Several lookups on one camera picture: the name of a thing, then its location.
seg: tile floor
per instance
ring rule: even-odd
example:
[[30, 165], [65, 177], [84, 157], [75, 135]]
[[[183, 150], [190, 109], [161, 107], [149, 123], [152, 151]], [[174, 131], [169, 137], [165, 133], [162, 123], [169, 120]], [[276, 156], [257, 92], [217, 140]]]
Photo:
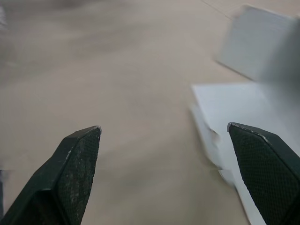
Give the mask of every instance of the tile floor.
[[[297, 12], [295, 0], [275, 2], [259, 4]], [[248, 224], [235, 190], [204, 156], [189, 112], [191, 84], [245, 80], [213, 60], [243, 3], [255, 1], [4, 1], [6, 209], [63, 137], [101, 125], [83, 225]]]

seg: beige floor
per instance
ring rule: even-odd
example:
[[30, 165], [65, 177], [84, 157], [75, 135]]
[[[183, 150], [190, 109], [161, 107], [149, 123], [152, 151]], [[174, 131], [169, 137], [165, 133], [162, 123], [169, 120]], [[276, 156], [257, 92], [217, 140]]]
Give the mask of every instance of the beige floor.
[[[10, 32], [0, 58], [0, 164], [10, 170], [6, 208], [63, 137], [101, 125], [83, 225], [248, 224], [235, 190], [204, 156], [189, 112], [191, 84], [245, 80], [213, 61], [230, 18], [245, 2], [255, 4], [6, 3]], [[297, 10], [291, 0], [286, 7], [273, 0], [259, 4]]]

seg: floor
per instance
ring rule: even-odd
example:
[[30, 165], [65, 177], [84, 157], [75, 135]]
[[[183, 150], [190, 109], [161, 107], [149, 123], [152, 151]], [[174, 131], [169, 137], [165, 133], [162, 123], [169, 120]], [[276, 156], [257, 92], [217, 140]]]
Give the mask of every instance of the floor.
[[189, 111], [191, 84], [245, 81], [213, 60], [244, 3], [300, 9], [296, 0], [4, 1], [5, 208], [63, 137], [101, 125], [83, 225], [248, 224]]

